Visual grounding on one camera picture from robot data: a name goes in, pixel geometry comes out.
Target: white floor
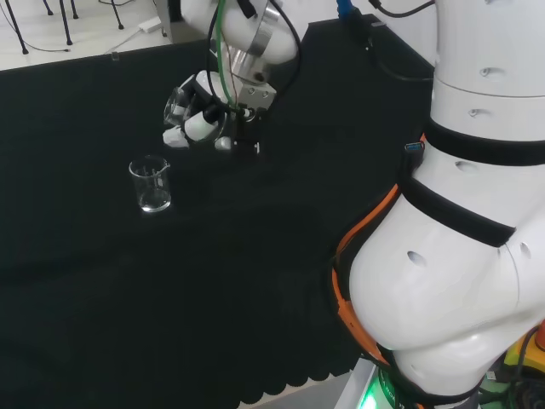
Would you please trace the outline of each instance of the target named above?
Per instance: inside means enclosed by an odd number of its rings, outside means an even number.
[[[98,0],[74,1],[79,15],[77,20],[72,18],[70,0],[64,0],[73,41],[70,47],[66,45],[59,0],[48,0],[54,13],[51,16],[47,14],[43,0],[10,1],[15,19],[26,42],[41,49],[70,49],[70,52],[46,53],[27,47],[29,54],[23,55],[17,35],[0,13],[0,70],[101,55],[108,51],[112,52],[112,49],[127,51],[169,43],[169,40],[161,35],[160,30],[150,34],[144,32],[136,34],[141,22],[157,16],[152,0],[134,0],[132,3],[118,7],[124,30],[118,29],[112,6],[101,4]],[[116,3],[123,3],[123,1],[116,0]],[[9,17],[4,0],[0,0],[0,5]],[[130,37],[132,38],[127,43],[117,47]]]

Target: green cable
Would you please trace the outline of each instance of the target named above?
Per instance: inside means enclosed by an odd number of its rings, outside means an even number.
[[[231,95],[229,94],[229,88],[227,87],[227,82],[225,80],[225,75],[223,72],[223,57],[221,55],[221,26],[223,24],[223,9],[225,6],[226,0],[220,0],[218,2],[218,20],[215,23],[215,41],[217,42],[216,49],[218,54],[218,72],[220,73],[221,87],[223,92],[229,101],[231,107],[236,107],[236,104],[232,100]]]

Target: chair leg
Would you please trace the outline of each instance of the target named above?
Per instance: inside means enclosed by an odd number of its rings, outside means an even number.
[[[48,10],[48,15],[53,15],[53,12],[49,8],[48,0],[43,0],[43,4],[45,4],[45,8]]]
[[[59,0],[59,3],[60,3],[60,12],[62,13],[62,21],[65,23],[66,45],[72,45],[73,42],[70,39],[70,31],[68,30],[68,21],[66,21],[65,2],[63,0]]]
[[[23,41],[23,37],[20,35],[19,26],[17,26],[17,20],[14,16],[14,11],[11,9],[11,5],[9,4],[9,0],[6,0],[6,6],[8,7],[9,16],[11,17],[11,20],[14,22],[14,29],[17,33],[17,37],[19,38],[20,46],[23,48],[23,54],[28,54],[28,49],[25,47],[25,42]]]
[[[118,9],[116,8],[116,4],[113,2],[113,0],[112,0],[112,7],[113,7],[113,12],[116,14],[116,17],[118,18],[119,30],[123,30],[125,27],[123,27],[123,24],[121,24],[121,20],[119,19]]]
[[[74,13],[74,20],[77,20],[79,19],[79,16],[77,15],[76,4],[74,4],[74,0],[71,0],[70,3],[72,3],[72,12]]]

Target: yellow component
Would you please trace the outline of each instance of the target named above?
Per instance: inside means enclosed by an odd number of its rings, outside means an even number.
[[[519,363],[520,349],[522,348],[522,342],[524,339],[524,337],[520,338],[520,340],[508,350],[508,354],[503,361],[505,365],[516,366]],[[541,351],[537,347],[535,335],[531,338],[530,343],[528,344],[524,366],[545,372],[545,352]]]

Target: black tablecloth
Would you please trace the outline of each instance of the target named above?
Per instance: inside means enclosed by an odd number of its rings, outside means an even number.
[[[429,75],[378,30],[385,60]],[[164,103],[203,43],[0,72],[3,407],[234,408],[353,366],[330,249],[393,184],[430,87],[377,72],[336,21],[303,46],[257,164],[163,147]],[[173,165],[156,217],[128,174],[148,153]]]

